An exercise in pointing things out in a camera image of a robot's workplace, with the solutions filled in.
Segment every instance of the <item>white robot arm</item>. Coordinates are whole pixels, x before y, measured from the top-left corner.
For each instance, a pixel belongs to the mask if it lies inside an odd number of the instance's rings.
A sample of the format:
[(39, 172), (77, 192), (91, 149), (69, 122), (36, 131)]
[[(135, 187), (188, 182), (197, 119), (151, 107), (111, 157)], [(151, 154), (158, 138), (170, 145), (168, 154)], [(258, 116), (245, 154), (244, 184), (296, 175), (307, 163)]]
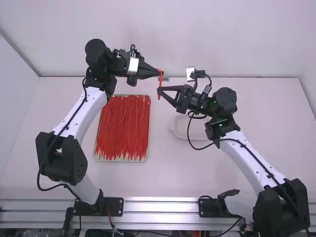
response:
[[(196, 93), (198, 78), (208, 78), (209, 85), (204, 91)], [(230, 190), (218, 196), (202, 196), (199, 199), (200, 217), (218, 217), (238, 215), (254, 222), (261, 236), (290, 236), (301, 230), (309, 235), (310, 226), (307, 189), (299, 179), (288, 180), (270, 165), (248, 142), (240, 127), (235, 123), (233, 114), (237, 111), (236, 92), (230, 88), (220, 88), (209, 97), (212, 80), (205, 70), (187, 69), (189, 85), (165, 86), (157, 89), (159, 95), (166, 99), (176, 111), (190, 117), (187, 138), (195, 150), (202, 150), (216, 145), (226, 153), (250, 182), (257, 201), (249, 206), (238, 200), (239, 190)], [(176, 91), (175, 98), (165, 91)], [(207, 138), (213, 143), (195, 148), (190, 142), (189, 127), (192, 119), (210, 117), (205, 123)]]

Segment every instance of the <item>metal frame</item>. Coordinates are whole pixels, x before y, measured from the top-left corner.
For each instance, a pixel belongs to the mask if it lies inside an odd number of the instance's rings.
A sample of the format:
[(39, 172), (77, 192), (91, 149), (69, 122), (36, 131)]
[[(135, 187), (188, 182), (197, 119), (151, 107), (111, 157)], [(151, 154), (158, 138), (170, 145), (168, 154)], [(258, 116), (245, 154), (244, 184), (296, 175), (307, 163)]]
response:
[[(123, 230), (208, 230), (228, 229), (236, 218), (200, 218), (198, 198), (195, 197), (125, 197), (124, 214), (113, 217), (115, 225)], [(0, 228), (61, 229), (66, 208), (74, 200), (64, 199), (0, 199)], [(316, 231), (316, 202), (309, 203), (310, 231)], [(82, 229), (111, 227), (107, 217), (82, 216)], [(252, 224), (247, 221), (248, 229)], [(79, 217), (73, 217), (73, 229), (79, 228)], [(236, 225), (232, 231), (238, 231)]]

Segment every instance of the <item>black bracket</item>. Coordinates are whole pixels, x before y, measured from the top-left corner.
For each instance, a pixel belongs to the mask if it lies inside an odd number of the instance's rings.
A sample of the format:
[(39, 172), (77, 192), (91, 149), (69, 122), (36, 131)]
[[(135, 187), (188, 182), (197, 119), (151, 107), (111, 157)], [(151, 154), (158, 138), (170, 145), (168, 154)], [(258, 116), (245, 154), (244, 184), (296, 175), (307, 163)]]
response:
[(228, 190), (211, 198), (210, 196), (201, 196), (198, 199), (198, 214), (202, 218), (210, 217), (239, 217), (231, 214), (227, 208), (224, 199), (227, 196), (234, 196), (240, 191), (238, 189)]
[(102, 197), (100, 200), (104, 205), (89, 205), (83, 201), (75, 201), (74, 216), (122, 216), (124, 199), (122, 197)]

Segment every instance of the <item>white tabletop surface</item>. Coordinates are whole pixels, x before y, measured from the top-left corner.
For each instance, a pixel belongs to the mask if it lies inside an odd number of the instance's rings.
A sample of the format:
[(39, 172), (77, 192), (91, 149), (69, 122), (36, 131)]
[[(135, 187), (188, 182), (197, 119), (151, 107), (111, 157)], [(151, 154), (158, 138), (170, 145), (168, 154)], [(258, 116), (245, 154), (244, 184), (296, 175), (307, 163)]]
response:
[[(35, 138), (50, 132), (81, 93), (82, 78), (40, 78), (19, 135), (0, 180), (0, 198), (69, 198), (63, 188), (40, 192), (36, 187), (38, 159)], [(171, 79), (164, 85), (181, 85)], [(199, 197), (237, 188), (253, 194), (250, 184), (232, 160), (212, 146), (193, 150), (177, 138), (168, 124), (177, 113), (157, 100), (157, 78), (138, 81), (136, 87), (118, 79), (117, 94), (148, 94), (152, 99), (149, 157), (141, 163), (100, 162), (93, 159), (99, 115), (82, 143), (87, 174), (106, 196)], [(289, 179), (300, 178), (309, 198), (316, 198), (316, 121), (297, 79), (215, 78), (213, 91), (230, 87), (237, 92), (237, 124), (265, 159)], [(196, 142), (197, 147), (204, 142)], [(41, 184), (54, 183), (41, 177)]]

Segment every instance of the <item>white table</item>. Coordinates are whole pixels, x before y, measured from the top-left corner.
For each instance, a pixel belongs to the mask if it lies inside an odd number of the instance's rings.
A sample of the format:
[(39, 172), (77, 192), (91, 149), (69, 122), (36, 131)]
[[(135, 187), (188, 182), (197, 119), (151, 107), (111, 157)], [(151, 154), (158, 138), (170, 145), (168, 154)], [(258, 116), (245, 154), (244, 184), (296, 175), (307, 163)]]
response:
[[(32, 224), (37, 228), (61, 227), (65, 207), (72, 204), (70, 200), (73, 197), (62, 188), (44, 193), (37, 190), (38, 161), (35, 137), (40, 131), (49, 132), (66, 115), (79, 97), (81, 80), (82, 78), (41, 78), (39, 80), (11, 157), (1, 176), (0, 206), (14, 211), (9, 216), (2, 214), (0, 219), (6, 223), (0, 223), (0, 227), (13, 226), (17, 223), (19, 226)], [(205, 85), (206, 82), (206, 80), (200, 82), (198, 90), (201, 90), (202, 84)], [(164, 85), (184, 83), (186, 79), (177, 78), (171, 79)], [(213, 91), (227, 86), (237, 92), (238, 111), (235, 113), (235, 119), (248, 141), (289, 179), (300, 178), (308, 188), (310, 202), (316, 200), (314, 182), (316, 121), (299, 81), (297, 79), (215, 78), (213, 85)], [(240, 189), (242, 193), (250, 197), (254, 196), (254, 192), (235, 164), (215, 146), (203, 151), (195, 151), (186, 140), (176, 138), (168, 130), (167, 125), (176, 112), (163, 99), (157, 100), (157, 86), (157, 79), (139, 81), (137, 87), (128, 86), (126, 79), (118, 79), (116, 88), (117, 94), (148, 94), (152, 99), (148, 160), (142, 163), (95, 161), (93, 148), (99, 119), (96, 117), (82, 143), (89, 162), (87, 173), (106, 196), (125, 197), (129, 201), (126, 206), (131, 203), (140, 203), (144, 207), (146, 203), (151, 203), (159, 197), (163, 197), (163, 201), (159, 199), (158, 203), (161, 205), (168, 203), (172, 206), (171, 209), (147, 206), (146, 208), (149, 209), (146, 215), (149, 216), (136, 213), (137, 216), (132, 218), (133, 225), (125, 222), (128, 219), (126, 217), (128, 213), (126, 213), (125, 217), (121, 217), (122, 219), (116, 219), (122, 225), (126, 225), (124, 227), (141, 229), (147, 226), (148, 229), (152, 229), (156, 226), (155, 229), (173, 227), (185, 229), (185, 226), (192, 224), (187, 229), (200, 228), (202, 230), (216, 226), (207, 225), (207, 223), (211, 224), (215, 221), (219, 224), (224, 221), (228, 223), (217, 225), (217, 228), (227, 229), (234, 219), (207, 220), (198, 217), (197, 198), (201, 195), (216, 196), (233, 188)], [(41, 184), (43, 187), (50, 187), (53, 182), (46, 177), (41, 177)], [(32, 208), (37, 208), (36, 215), (24, 214), (23, 216), (19, 212), (19, 210), (31, 211)], [(166, 215), (173, 211), (190, 214)], [(316, 213), (314, 206), (311, 206), (311, 212)], [(101, 226), (105, 228), (107, 223), (107, 219), (101, 217), (83, 218), (83, 221), (85, 220), (89, 222), (89, 228), (101, 228)], [(312, 223), (316, 225), (316, 218), (312, 217)]]

